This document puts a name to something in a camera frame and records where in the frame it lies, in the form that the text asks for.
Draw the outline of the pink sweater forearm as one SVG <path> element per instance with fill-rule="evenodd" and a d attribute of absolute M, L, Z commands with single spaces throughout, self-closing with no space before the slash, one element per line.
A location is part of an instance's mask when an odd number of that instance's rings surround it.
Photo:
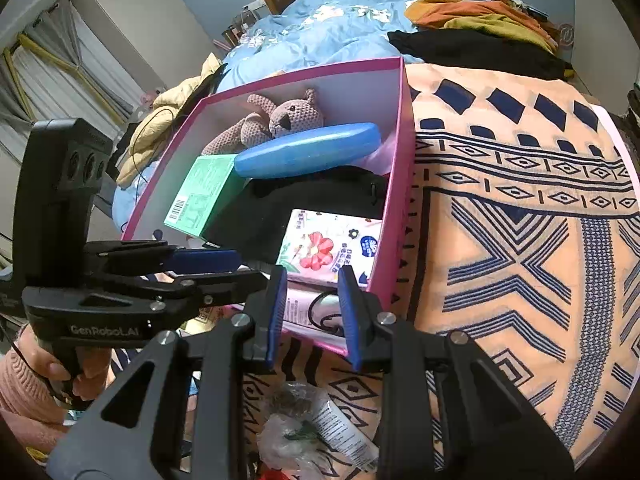
<path fill-rule="evenodd" d="M 49 454 L 66 435 L 65 408 L 14 350 L 1 358 L 1 415 L 18 442 Z"/>

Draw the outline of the left hand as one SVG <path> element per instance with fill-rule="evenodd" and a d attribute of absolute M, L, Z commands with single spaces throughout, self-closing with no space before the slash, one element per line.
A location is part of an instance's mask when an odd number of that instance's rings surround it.
<path fill-rule="evenodd" d="M 40 376 L 55 382 L 73 381 L 73 394 L 83 401 L 94 400 L 105 388 L 112 357 L 111 349 L 77 348 L 81 373 L 70 374 L 61 362 L 44 350 L 27 325 L 17 339 L 17 348 L 28 365 Z"/>

